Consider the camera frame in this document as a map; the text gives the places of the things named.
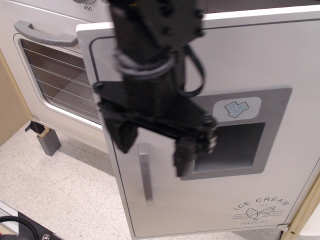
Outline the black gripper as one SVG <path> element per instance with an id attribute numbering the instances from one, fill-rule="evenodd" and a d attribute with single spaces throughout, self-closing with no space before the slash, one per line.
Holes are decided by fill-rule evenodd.
<path id="1" fill-rule="evenodd" d="M 177 177 L 185 175 L 188 162 L 201 148 L 216 145 L 215 119 L 191 99 L 150 83 L 130 85 L 124 81 L 97 81 L 100 112 L 117 148 L 127 154 L 138 137 L 138 128 L 175 139 L 173 163 Z"/>

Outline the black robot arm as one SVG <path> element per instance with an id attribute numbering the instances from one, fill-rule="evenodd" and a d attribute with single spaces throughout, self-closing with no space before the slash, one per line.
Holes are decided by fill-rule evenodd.
<path id="1" fill-rule="evenodd" d="M 117 147 L 127 153 L 138 128 L 175 140 L 173 162 L 178 177 L 216 144 L 216 120 L 193 102 L 202 87 L 185 91 L 185 58 L 201 79 L 204 68 L 190 47 L 203 36 L 203 12 L 194 0 L 112 0 L 114 67 L 122 81 L 97 81 L 93 91 Z"/>

